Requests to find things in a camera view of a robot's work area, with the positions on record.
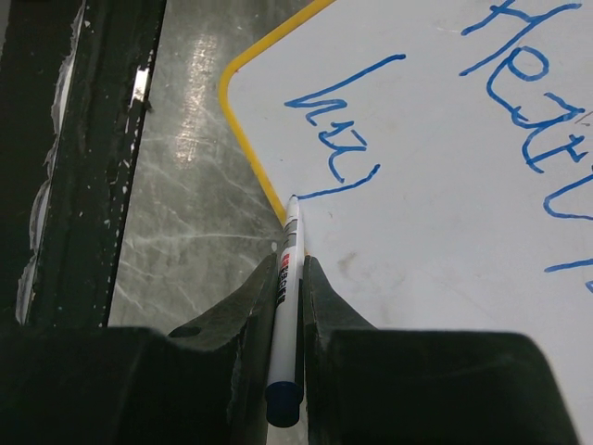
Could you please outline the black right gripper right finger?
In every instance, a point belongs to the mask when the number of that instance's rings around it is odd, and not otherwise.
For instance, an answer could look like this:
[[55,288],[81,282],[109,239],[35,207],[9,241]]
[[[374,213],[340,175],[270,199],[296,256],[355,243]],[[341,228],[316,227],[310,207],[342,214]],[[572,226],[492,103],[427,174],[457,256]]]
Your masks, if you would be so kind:
[[549,364],[529,337],[374,327],[304,265],[312,444],[575,444]]

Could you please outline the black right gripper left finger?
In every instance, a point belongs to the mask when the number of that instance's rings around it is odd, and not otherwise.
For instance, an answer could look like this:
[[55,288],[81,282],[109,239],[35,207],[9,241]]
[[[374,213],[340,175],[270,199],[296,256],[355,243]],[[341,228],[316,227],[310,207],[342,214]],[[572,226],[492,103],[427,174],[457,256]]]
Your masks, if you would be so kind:
[[163,335],[146,327],[1,333],[5,444],[261,444],[277,258]]

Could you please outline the white blue whiteboard marker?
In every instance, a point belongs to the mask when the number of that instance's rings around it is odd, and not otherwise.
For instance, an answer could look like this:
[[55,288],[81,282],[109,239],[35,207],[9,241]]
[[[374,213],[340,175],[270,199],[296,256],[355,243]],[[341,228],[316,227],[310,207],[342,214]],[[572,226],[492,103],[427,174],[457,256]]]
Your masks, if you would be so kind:
[[289,198],[278,263],[278,286],[265,401],[266,418],[279,428],[294,426],[304,399],[304,354],[300,285],[305,259],[304,223],[296,196]]

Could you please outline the yellow framed whiteboard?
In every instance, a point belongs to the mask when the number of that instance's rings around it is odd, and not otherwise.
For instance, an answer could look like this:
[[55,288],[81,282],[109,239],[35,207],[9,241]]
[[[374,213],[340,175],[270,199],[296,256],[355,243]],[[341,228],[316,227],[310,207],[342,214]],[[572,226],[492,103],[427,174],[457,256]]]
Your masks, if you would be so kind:
[[520,332],[592,402],[592,5],[315,1],[221,104],[370,321]]

